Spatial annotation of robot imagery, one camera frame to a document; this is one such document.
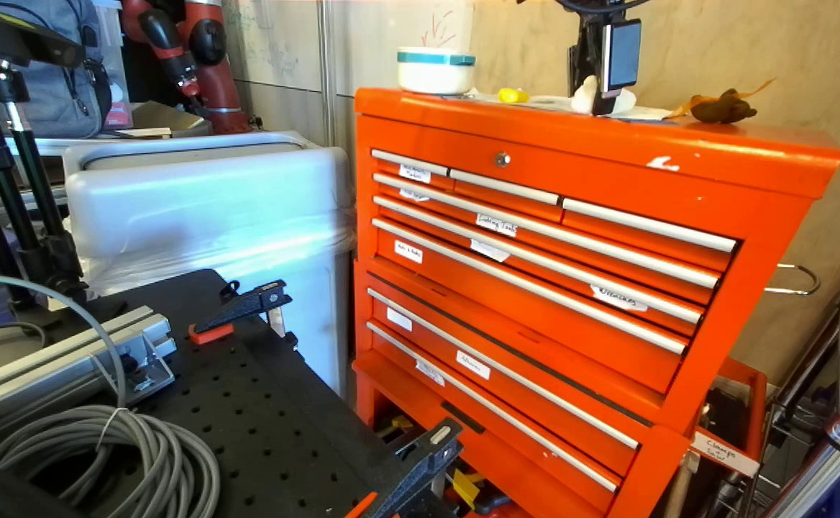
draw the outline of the gray cable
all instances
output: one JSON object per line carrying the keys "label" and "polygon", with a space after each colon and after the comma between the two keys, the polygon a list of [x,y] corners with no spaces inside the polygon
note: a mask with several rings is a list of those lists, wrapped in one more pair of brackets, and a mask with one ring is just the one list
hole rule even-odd
{"label": "gray cable", "polygon": [[133,446],[140,455],[143,476],[134,488],[110,511],[111,518],[209,518],[222,494],[222,474],[213,448],[192,430],[128,410],[127,402],[127,374],[114,354],[114,343],[101,327],[101,323],[75,298],[26,281],[0,275],[0,284],[13,284],[36,289],[48,298],[72,307],[95,334],[103,340],[111,376],[103,363],[101,374],[111,382],[117,405],[75,405],[58,413],[36,416],[0,442],[0,469],[12,469],[19,476],[36,476],[58,461],[95,451],[91,466],[65,485],[58,498],[77,507],[88,488],[101,479],[101,471],[111,455],[111,446]]}
{"label": "gray cable", "polygon": [[28,279],[13,279],[13,275],[0,275],[0,284],[13,284],[13,288],[26,288],[26,289],[36,289],[48,298],[58,298],[59,305],[65,305],[69,311],[75,311],[87,324],[91,324],[91,330],[103,340],[105,351],[110,351],[110,363],[111,363],[111,376],[105,374],[103,363],[97,363],[101,374],[111,382],[114,400],[123,405],[127,402],[127,374],[123,374],[123,360],[120,354],[114,354],[114,343],[110,340],[110,334],[103,330],[103,324],[75,298],[28,281]]}

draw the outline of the black stand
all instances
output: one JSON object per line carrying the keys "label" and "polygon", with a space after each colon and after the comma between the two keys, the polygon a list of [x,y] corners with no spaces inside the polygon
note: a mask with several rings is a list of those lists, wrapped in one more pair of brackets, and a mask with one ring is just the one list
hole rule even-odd
{"label": "black stand", "polygon": [[[77,65],[84,64],[87,52],[65,36],[58,36],[39,26],[12,19],[3,15],[0,17],[0,56],[5,56],[0,61],[0,102],[8,108],[13,146],[18,146],[19,164],[26,169],[26,177],[28,177],[28,186],[33,193],[36,212],[44,220],[44,232],[36,236],[18,190],[13,158],[0,128],[0,200],[18,232],[18,246],[19,246],[19,253],[13,255],[0,229],[0,274],[26,275],[72,298],[84,298],[75,241],[59,225],[59,215],[48,190],[48,174],[36,153],[36,138],[18,105],[28,101],[28,91],[26,91],[23,75],[8,61],[13,64],[45,61],[55,65]],[[13,307],[32,307],[32,295],[23,289],[12,289],[12,302]]]}
{"label": "black stand", "polygon": [[605,61],[605,29],[623,23],[623,15],[633,2],[623,0],[558,0],[566,12],[576,12],[581,17],[577,26],[577,43],[570,45],[566,55],[566,76],[570,76],[570,94],[594,75],[594,98],[592,98],[592,115],[607,115],[615,108],[615,88],[607,88],[602,79],[602,61]]}

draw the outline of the black pegboard table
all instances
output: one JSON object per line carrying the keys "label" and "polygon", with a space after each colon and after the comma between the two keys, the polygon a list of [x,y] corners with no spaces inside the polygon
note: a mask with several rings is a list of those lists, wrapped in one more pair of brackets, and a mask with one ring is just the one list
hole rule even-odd
{"label": "black pegboard table", "polygon": [[177,382],[140,410],[213,446],[223,474],[218,515],[346,515],[392,479],[392,448],[266,324],[242,323],[236,337],[192,347],[185,330],[222,307],[222,288],[218,274],[200,271],[95,302],[101,317],[134,305],[170,317]]}

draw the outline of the tool cabinet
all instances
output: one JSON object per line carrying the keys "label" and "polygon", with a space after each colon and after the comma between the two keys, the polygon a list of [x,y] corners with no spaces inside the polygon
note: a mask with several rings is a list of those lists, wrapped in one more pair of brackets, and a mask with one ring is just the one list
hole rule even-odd
{"label": "tool cabinet", "polygon": [[648,515],[840,153],[356,94],[356,410],[465,430],[531,515]]}

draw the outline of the drawer label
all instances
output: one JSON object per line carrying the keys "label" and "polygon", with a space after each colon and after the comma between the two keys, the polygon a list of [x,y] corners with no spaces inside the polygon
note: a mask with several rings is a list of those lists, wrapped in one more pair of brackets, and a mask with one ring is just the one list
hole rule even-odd
{"label": "drawer label", "polygon": [[458,351],[455,360],[458,360],[462,367],[474,371],[478,376],[488,379],[488,366],[482,366],[482,363],[474,360],[471,354]]}
{"label": "drawer label", "polygon": [[615,294],[615,289],[607,289],[602,284],[589,284],[592,288],[592,295],[607,302],[607,305],[615,305],[615,307],[623,307],[623,311],[648,311],[645,302],[633,298],[633,295],[623,295],[623,294]]}
{"label": "drawer label", "polygon": [[393,307],[384,307],[384,320],[403,330],[413,330],[413,320],[409,320],[405,314],[397,314]]}
{"label": "drawer label", "polygon": [[409,167],[409,164],[399,164],[397,167],[397,174],[410,177],[410,182],[420,182],[420,184],[429,184],[430,182],[430,173],[429,169]]}
{"label": "drawer label", "polygon": [[514,236],[517,232],[514,220],[494,217],[488,212],[478,212],[478,228],[487,228],[487,229],[494,229],[494,232],[502,232],[502,236]]}
{"label": "drawer label", "polygon": [[481,238],[471,238],[471,251],[481,253],[481,255],[488,255],[494,261],[507,261],[510,259],[510,251],[491,245],[491,241],[481,241]]}
{"label": "drawer label", "polygon": [[405,241],[397,238],[397,241],[393,241],[393,253],[403,255],[403,259],[409,259],[409,261],[422,265],[422,251],[413,246],[413,245],[405,245]]}
{"label": "drawer label", "polygon": [[445,376],[442,376],[439,367],[435,367],[435,366],[418,360],[418,371],[422,371],[422,376],[435,379],[438,384],[445,384]]}
{"label": "drawer label", "polygon": [[753,476],[758,471],[758,461],[747,456],[745,451],[734,448],[730,442],[708,438],[704,430],[697,430],[691,446],[697,451],[701,451],[704,456],[710,456],[734,471],[743,471],[747,476]]}
{"label": "drawer label", "polygon": [[418,190],[397,190],[397,193],[399,193],[399,199],[409,199],[409,200],[418,200],[418,205],[429,200],[429,194],[418,193]]}

